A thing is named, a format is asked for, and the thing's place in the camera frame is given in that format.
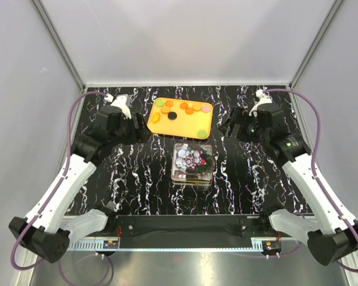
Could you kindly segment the orange fish cookie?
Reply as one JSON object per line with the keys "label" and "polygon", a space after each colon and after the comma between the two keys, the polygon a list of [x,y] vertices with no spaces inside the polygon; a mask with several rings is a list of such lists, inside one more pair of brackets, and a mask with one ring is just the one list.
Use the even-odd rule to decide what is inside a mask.
{"label": "orange fish cookie", "polygon": [[151,117],[150,121],[155,124],[157,123],[158,121],[160,121],[160,118],[161,118],[161,114],[159,112],[157,113],[154,113],[153,116]]}

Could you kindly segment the gold tin lid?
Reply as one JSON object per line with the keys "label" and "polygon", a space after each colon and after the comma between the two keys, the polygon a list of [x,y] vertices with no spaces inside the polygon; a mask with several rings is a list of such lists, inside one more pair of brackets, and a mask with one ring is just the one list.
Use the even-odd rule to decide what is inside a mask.
{"label": "gold tin lid", "polygon": [[172,154],[171,177],[181,175],[212,176],[214,169],[211,145],[176,143]]}

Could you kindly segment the gold cookie tin box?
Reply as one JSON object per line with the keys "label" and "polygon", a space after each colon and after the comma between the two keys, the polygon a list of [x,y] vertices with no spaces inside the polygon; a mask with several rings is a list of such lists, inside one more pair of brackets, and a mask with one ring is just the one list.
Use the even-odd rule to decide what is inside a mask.
{"label": "gold cookie tin box", "polygon": [[191,185],[191,186],[210,186],[212,183],[212,176],[196,176],[196,175],[181,175],[172,177],[173,184],[176,185]]}

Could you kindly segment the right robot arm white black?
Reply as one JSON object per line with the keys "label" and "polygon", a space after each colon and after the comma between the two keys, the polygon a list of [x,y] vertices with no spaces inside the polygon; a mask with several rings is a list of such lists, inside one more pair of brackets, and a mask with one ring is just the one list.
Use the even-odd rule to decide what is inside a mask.
{"label": "right robot arm white black", "polygon": [[264,103],[254,111],[235,107],[219,130],[230,137],[235,126],[238,140],[261,144],[291,178],[315,216],[303,219],[283,207],[270,206],[260,214],[261,233],[282,232],[295,238],[324,266],[357,251],[358,220],[327,184],[302,136],[288,132],[283,110],[274,103]]}

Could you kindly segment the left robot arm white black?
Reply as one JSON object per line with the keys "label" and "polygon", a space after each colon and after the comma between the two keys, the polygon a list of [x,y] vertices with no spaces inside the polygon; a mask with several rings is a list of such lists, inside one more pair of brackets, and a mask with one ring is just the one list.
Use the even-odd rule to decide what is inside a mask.
{"label": "left robot arm white black", "polygon": [[119,107],[97,113],[89,128],[74,139],[66,163],[36,206],[25,217],[14,217],[9,229],[22,246],[49,263],[61,259],[72,243],[93,233],[105,236],[117,230],[115,205],[95,206],[63,222],[63,217],[84,183],[115,146],[147,142],[151,133],[141,113],[130,118]]}

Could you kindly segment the orange round cookie left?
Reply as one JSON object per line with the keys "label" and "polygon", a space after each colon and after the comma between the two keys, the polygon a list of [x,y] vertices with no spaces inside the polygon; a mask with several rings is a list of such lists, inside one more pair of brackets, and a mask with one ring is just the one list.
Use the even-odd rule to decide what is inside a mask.
{"label": "orange round cookie left", "polygon": [[170,107],[163,106],[163,107],[161,108],[161,113],[162,113],[162,114],[168,114],[170,111],[171,111],[171,108],[170,108]]}

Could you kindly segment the orange round cookie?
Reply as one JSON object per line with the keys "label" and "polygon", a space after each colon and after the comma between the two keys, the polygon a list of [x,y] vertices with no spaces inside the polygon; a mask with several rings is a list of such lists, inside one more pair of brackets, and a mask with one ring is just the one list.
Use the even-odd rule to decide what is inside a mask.
{"label": "orange round cookie", "polygon": [[194,109],[194,111],[200,111],[201,108],[202,108],[202,104],[194,103],[194,104],[192,105],[192,108]]}
{"label": "orange round cookie", "polygon": [[161,108],[161,113],[162,113],[162,114],[168,114],[170,111],[171,111],[171,108],[170,108],[170,107],[163,106],[163,107]]}

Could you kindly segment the green round cookie bottom right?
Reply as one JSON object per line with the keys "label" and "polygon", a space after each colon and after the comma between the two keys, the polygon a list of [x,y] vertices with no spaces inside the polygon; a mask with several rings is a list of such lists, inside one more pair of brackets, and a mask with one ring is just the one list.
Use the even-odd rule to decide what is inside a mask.
{"label": "green round cookie bottom right", "polygon": [[197,133],[197,136],[199,138],[206,138],[207,136],[207,132],[205,130],[200,130],[198,133]]}

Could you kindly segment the green round cookie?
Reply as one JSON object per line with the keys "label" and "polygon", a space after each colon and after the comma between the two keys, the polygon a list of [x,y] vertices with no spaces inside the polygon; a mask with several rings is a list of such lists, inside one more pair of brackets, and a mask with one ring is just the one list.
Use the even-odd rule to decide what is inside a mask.
{"label": "green round cookie", "polygon": [[200,130],[198,133],[197,133],[197,136],[199,138],[206,138],[207,136],[207,132],[205,130]]}
{"label": "green round cookie", "polygon": [[164,101],[162,101],[162,100],[156,100],[156,101],[155,101],[155,105],[156,105],[157,107],[162,107],[162,106],[164,105]]}

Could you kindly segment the green round cookie top left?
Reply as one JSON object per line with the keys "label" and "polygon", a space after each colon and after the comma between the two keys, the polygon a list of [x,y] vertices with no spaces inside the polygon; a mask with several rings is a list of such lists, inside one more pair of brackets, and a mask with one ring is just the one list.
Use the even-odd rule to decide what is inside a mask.
{"label": "green round cookie top left", "polygon": [[155,105],[156,105],[157,107],[162,107],[162,106],[164,105],[164,101],[162,101],[162,100],[156,100],[156,101],[155,101]]}

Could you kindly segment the orange round cookie right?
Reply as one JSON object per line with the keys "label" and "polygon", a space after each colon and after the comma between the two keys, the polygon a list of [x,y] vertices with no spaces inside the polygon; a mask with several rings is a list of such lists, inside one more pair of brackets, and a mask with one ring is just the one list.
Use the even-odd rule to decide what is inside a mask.
{"label": "orange round cookie right", "polygon": [[202,104],[194,103],[194,104],[192,105],[192,108],[194,109],[194,111],[200,111],[201,108],[202,108]]}

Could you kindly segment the orange plastic tray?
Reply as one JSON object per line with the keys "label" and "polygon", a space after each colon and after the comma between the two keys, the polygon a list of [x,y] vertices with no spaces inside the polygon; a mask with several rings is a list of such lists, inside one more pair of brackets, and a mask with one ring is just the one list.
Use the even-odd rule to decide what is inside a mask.
{"label": "orange plastic tray", "polygon": [[[170,107],[171,111],[176,112],[177,118],[175,120],[169,120],[168,114],[162,114],[161,108],[155,105],[156,100],[164,101],[164,105],[167,100],[171,100],[173,102],[173,106]],[[207,102],[200,101],[190,101],[190,100],[181,100],[175,98],[157,98],[154,100],[152,108],[150,110],[149,119],[147,121],[147,127],[152,133],[156,133],[158,135],[168,135],[168,136],[176,136],[182,138],[190,138],[190,139],[198,139],[198,140],[206,140],[209,138],[211,134],[211,125],[212,125],[212,115],[213,115],[213,106]],[[208,105],[211,108],[209,113],[204,113],[202,109],[200,111],[194,111],[193,114],[186,114],[186,110],[182,110],[180,108],[180,104],[182,102],[186,102],[188,104],[188,108],[191,107],[194,103],[199,103],[203,105]],[[153,124],[150,119],[154,113],[159,112],[161,114],[160,121]],[[205,130],[207,132],[206,138],[199,138],[197,133],[200,130]]]}

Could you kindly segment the orange scalloped cookie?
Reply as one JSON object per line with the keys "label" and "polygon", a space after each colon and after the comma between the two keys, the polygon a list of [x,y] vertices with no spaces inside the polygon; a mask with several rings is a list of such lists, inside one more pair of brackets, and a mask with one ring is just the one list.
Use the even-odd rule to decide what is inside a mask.
{"label": "orange scalloped cookie", "polygon": [[193,113],[194,113],[194,109],[192,109],[191,107],[186,109],[186,114],[191,115]]}

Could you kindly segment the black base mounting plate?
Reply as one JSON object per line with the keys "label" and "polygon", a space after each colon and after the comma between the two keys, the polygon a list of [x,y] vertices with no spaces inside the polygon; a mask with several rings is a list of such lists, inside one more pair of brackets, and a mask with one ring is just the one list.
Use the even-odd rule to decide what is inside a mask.
{"label": "black base mounting plate", "polygon": [[266,225],[257,214],[116,215],[111,218],[124,237],[157,231],[221,232],[242,237],[287,237]]}

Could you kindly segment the aluminium frame rail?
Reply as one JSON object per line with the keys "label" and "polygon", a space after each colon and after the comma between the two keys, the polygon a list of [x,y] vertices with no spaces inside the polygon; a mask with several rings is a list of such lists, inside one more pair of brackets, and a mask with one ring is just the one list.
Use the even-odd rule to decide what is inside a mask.
{"label": "aluminium frame rail", "polygon": [[[277,237],[281,240],[289,238],[285,232],[279,234],[286,234],[287,237]],[[95,230],[91,228],[88,231],[73,231],[69,236],[70,240],[76,242],[82,238],[89,237],[114,237],[120,239],[121,250],[146,248],[148,250],[157,249],[190,249],[200,250],[204,248],[215,248],[221,250],[223,248],[241,249],[252,246],[253,238],[263,238],[265,240],[276,240],[273,237],[242,237],[221,232],[166,232],[157,231],[148,234],[138,235],[135,237],[124,237],[120,230],[115,229],[114,225],[110,223],[109,227],[104,230]]]}

